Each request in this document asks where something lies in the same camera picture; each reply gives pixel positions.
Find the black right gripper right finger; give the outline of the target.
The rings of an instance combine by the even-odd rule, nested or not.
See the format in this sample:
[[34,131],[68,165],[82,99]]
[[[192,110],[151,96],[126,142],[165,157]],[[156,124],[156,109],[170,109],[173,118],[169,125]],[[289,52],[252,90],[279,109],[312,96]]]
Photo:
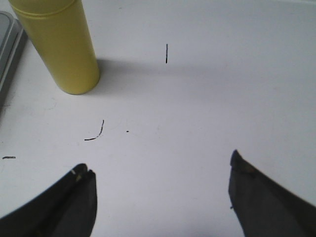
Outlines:
[[314,237],[316,208],[233,151],[228,193],[246,237]]

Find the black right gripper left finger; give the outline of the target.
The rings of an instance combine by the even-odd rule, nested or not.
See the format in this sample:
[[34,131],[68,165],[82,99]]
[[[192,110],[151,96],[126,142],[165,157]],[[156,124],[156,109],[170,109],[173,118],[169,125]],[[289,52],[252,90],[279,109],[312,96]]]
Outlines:
[[2,237],[89,237],[97,214],[96,174],[80,163],[0,219]]

